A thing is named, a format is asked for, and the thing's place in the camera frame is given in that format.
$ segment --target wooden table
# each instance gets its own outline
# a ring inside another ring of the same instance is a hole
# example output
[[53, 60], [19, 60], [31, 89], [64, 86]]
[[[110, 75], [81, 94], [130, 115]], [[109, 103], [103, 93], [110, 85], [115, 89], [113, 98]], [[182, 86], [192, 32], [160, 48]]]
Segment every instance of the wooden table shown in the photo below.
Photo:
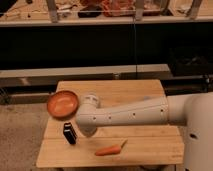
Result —
[[[78, 97], [88, 92], [96, 93], [101, 106], [116, 106], [147, 98], [164, 96], [158, 80], [128, 81], [62, 81], [57, 91], [71, 90]], [[63, 135], [63, 124], [49, 118], [37, 167], [96, 167], [167, 165], [182, 163], [184, 144], [175, 126], [119, 126], [98, 128], [91, 138], [84, 137], [78, 130], [74, 118], [70, 119], [77, 132], [76, 145], [69, 145]], [[118, 155], [95, 156], [101, 148], [128, 139]]]

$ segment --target black object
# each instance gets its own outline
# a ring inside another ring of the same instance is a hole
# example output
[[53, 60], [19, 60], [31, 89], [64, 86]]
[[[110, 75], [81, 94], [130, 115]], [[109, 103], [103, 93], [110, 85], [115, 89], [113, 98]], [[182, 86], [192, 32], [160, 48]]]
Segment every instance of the black object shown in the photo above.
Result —
[[64, 124], [63, 134], [70, 144], [76, 144], [77, 134], [70, 122]]
[[27, 3], [27, 4], [32, 4], [32, 3], [33, 3], [33, 0], [26, 0], [26, 3]]
[[213, 74], [213, 47], [176, 47], [168, 65], [174, 76]]
[[0, 17], [4, 15], [15, 3], [17, 0], [0, 0]]
[[92, 18], [101, 15], [102, 8], [96, 5], [89, 5], [78, 12], [79, 18]]

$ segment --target bowl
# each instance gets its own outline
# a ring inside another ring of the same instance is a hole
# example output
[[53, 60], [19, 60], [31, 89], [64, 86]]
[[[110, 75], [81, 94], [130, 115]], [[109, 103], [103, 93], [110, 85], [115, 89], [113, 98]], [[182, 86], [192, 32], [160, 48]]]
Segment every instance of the bowl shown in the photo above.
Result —
[[73, 115], [78, 108], [78, 97], [72, 91], [59, 91], [51, 95], [47, 101], [47, 111], [55, 118]]

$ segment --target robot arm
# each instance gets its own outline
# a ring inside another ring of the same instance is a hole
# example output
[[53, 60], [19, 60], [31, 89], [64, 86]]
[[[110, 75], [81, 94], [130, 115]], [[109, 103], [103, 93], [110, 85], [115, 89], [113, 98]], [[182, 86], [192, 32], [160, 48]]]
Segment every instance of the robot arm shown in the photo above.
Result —
[[185, 101], [192, 95], [160, 97], [131, 104], [98, 108], [100, 100], [89, 94], [83, 97], [76, 122], [81, 132], [92, 136], [97, 127], [121, 125], [185, 125]]
[[111, 108], [98, 108], [99, 103], [95, 95], [83, 97], [76, 122], [84, 135], [92, 136], [100, 126], [185, 125], [185, 171], [212, 170], [213, 93], [160, 97]]

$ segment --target toy carrot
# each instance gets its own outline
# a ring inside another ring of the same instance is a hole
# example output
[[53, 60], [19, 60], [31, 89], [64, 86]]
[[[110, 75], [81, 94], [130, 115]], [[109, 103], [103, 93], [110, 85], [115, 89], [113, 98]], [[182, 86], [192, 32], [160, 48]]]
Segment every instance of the toy carrot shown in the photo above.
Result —
[[95, 152], [95, 155], [105, 156], [105, 155], [111, 155], [111, 154], [119, 154], [122, 148], [124, 147], [124, 145], [126, 144], [126, 142], [127, 140], [125, 140], [121, 145], [116, 144], [110, 147], [101, 148]]

